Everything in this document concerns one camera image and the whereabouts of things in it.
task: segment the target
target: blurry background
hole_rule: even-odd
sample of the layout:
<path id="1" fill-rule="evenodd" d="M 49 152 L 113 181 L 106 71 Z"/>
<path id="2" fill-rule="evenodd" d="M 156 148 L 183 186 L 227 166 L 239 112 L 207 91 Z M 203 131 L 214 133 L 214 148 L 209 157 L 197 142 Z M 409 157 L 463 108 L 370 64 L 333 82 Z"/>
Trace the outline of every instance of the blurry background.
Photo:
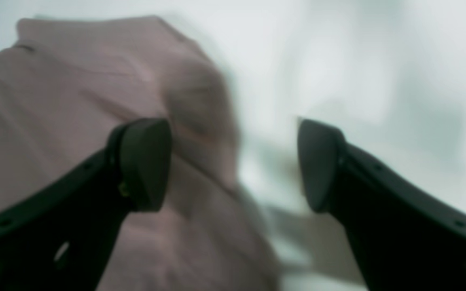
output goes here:
<path id="1" fill-rule="evenodd" d="M 466 1 L 0 0 L 0 50 L 20 18 L 157 14 L 224 72 L 242 129 L 239 175 L 285 290 L 365 290 L 342 227 L 301 194 L 299 117 L 466 212 Z"/>

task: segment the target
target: white background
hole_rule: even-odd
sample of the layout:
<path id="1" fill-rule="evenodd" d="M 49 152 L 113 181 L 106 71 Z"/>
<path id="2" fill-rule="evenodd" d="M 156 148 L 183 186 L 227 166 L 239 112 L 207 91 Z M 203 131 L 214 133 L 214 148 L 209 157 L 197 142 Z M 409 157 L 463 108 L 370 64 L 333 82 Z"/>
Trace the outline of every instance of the white background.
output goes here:
<path id="1" fill-rule="evenodd" d="M 300 116 L 339 126 L 466 211 L 466 1 L 0 0 L 0 50 L 23 17 L 151 14 L 198 40 L 228 79 L 239 175 L 286 266 L 285 289 L 364 290 L 342 228 L 300 193 Z"/>

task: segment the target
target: pink fabric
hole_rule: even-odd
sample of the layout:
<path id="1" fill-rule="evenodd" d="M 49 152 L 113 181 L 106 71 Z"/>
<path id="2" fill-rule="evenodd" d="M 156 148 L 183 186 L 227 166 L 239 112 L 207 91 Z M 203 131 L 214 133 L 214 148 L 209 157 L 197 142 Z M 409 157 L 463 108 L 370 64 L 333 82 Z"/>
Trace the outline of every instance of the pink fabric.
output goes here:
<path id="1" fill-rule="evenodd" d="M 100 291 L 269 291 L 274 255 L 239 205 L 237 128 L 220 73 L 162 19 L 24 19 L 0 52 L 0 211 L 58 179 L 142 117 L 168 118 L 160 213 L 130 215 Z"/>

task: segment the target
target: white wall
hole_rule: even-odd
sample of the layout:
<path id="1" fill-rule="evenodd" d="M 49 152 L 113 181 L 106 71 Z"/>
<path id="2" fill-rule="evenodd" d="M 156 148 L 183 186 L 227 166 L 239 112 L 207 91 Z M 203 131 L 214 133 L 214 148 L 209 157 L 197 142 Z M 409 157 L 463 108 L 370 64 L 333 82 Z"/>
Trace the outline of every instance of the white wall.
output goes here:
<path id="1" fill-rule="evenodd" d="M 228 75 L 244 133 L 240 177 L 281 258 L 306 270 L 286 277 L 289 290 L 362 288 L 340 226 L 311 216 L 300 194 L 298 116 L 338 125 L 466 211 L 466 1 L 0 0 L 0 49 L 20 17 L 152 13 L 199 40 Z"/>

